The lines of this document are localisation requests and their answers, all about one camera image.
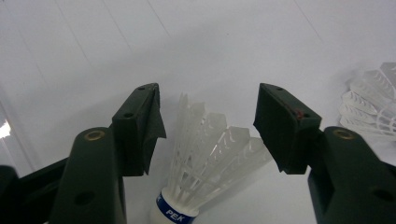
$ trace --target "shuttlecock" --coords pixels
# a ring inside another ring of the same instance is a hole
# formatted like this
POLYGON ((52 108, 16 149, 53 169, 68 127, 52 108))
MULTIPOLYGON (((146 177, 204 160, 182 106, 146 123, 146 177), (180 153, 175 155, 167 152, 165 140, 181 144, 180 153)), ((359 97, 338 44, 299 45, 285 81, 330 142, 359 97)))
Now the shuttlecock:
POLYGON ((151 224, 192 223, 199 208, 272 157, 246 128, 227 127, 223 114, 182 95, 168 184, 150 213, 151 224))
POLYGON ((383 63, 381 71, 352 80, 342 97, 340 123, 362 135, 396 141, 396 63, 383 63))

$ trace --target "screw hole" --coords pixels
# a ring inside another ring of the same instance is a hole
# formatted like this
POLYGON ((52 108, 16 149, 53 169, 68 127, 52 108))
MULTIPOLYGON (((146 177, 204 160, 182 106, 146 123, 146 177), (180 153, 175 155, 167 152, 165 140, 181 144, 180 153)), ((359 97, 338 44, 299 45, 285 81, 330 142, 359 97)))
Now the screw hole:
POLYGON ((334 130, 334 132, 332 132, 332 133, 335 134, 337 137, 346 139, 346 140, 351 140, 351 139, 355 138, 355 136, 352 133, 344 131, 342 129, 334 130))
POLYGON ((372 193, 374 194, 375 197, 377 197, 383 201, 386 201, 386 202, 394 201, 393 195, 384 189, 375 188, 372 190, 372 193))
POLYGON ((134 116, 134 113, 126 113, 126 114, 124 114, 124 117, 125 118, 131 118, 131 117, 133 117, 134 116))
POLYGON ((98 139, 101 139, 103 136, 105 136, 105 133, 103 131, 92 131, 90 133, 85 134, 85 139, 88 141, 95 141, 98 139))
POLYGON ((92 191, 85 191, 75 197, 75 204, 80 206, 87 205, 91 203, 94 198, 95 194, 92 191))

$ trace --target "shuttlecock stack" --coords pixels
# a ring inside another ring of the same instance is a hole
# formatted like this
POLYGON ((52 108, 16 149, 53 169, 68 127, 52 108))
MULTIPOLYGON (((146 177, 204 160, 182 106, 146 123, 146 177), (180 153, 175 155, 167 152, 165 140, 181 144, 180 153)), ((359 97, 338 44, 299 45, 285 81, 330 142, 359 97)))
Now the shuttlecock stack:
POLYGON ((396 63, 353 79, 342 97, 340 123, 365 136, 396 141, 395 81, 396 63))
POLYGON ((192 223, 204 203, 272 157, 246 128, 227 127, 223 114, 206 113, 182 95, 168 184, 151 210, 151 224, 192 223))

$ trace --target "shuttlecock cork base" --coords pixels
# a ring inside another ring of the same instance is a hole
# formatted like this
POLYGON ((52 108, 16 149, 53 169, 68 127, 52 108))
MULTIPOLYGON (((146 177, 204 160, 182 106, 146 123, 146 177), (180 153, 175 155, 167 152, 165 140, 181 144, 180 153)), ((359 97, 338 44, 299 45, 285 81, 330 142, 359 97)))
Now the shuttlecock cork base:
POLYGON ((192 223, 200 207, 272 157, 249 129, 227 127, 223 114, 182 95, 167 186, 150 213, 151 224, 192 223))
POLYGON ((150 212, 150 224, 191 224, 199 212, 184 211, 167 195, 167 189, 163 189, 157 197, 156 204, 150 212))

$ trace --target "white background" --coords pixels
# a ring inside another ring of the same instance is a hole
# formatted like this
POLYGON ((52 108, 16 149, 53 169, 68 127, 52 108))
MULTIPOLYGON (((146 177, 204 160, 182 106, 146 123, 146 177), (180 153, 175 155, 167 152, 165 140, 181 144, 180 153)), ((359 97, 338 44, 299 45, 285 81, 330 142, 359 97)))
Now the white background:
MULTIPOLYGON (((128 222, 148 223, 182 92, 252 135, 261 82, 337 125, 346 82, 396 61, 395 24, 393 0, 0 1, 0 101, 32 167, 16 165, 26 175, 67 157, 79 132, 108 126, 134 88, 158 82, 168 138, 149 176, 126 179, 128 222)), ((393 144, 373 147, 396 163, 393 144)), ((306 179, 271 162, 195 223, 315 223, 306 179)))

